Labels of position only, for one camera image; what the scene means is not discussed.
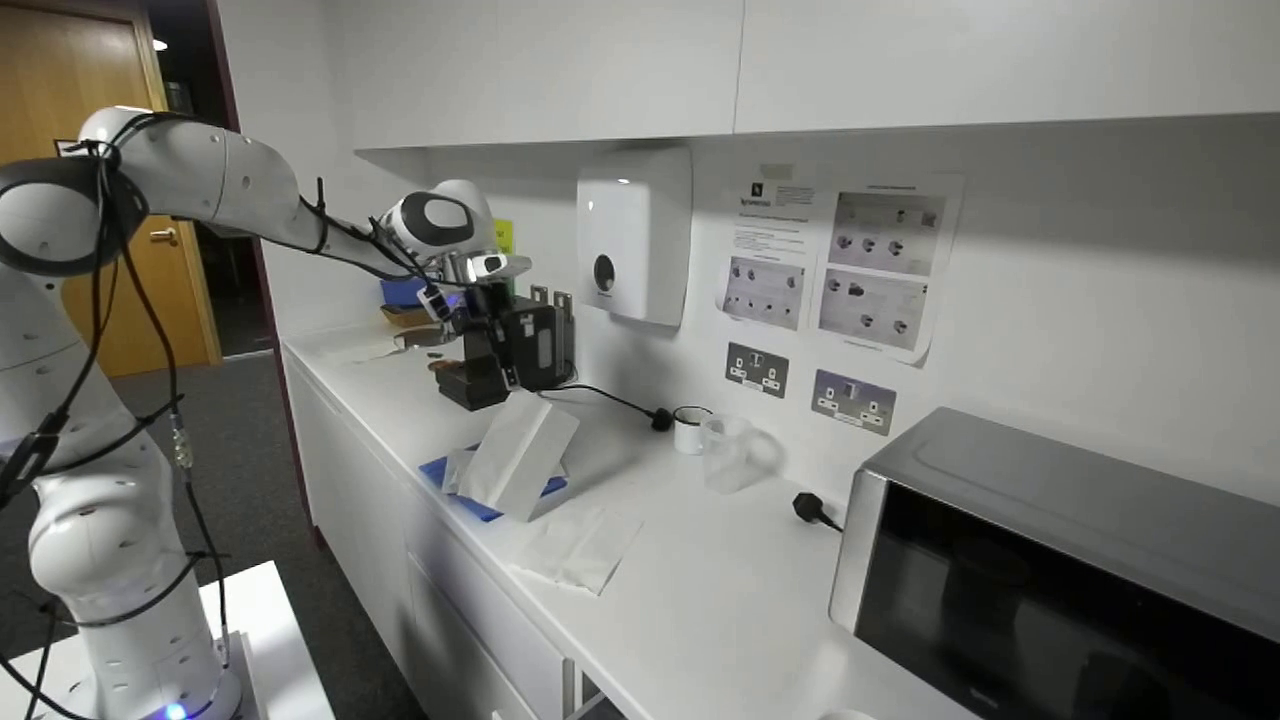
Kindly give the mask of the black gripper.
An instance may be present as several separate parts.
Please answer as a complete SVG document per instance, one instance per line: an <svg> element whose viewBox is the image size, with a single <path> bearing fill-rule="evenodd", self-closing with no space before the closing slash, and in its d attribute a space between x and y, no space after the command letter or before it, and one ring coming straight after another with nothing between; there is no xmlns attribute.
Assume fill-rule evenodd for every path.
<svg viewBox="0 0 1280 720"><path fill-rule="evenodd" d="M465 334L465 356L506 356L506 323L515 306L515 289L496 274L465 289L465 303L458 306L458 333Z"/></svg>

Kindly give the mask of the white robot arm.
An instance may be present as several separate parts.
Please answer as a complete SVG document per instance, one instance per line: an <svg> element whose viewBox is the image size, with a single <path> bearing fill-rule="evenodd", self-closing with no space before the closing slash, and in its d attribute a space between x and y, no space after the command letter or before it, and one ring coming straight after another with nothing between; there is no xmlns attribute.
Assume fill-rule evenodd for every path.
<svg viewBox="0 0 1280 720"><path fill-rule="evenodd" d="M130 104L91 111L74 148L6 166L0 447L6 488L37 494L33 581L84 638L91 720L233 720L246 681L174 518L174 461L59 298L69 274L102 274L153 216L431 282L443 257L494 243L494 212L478 185L441 178L352 226L277 148Z"/></svg>

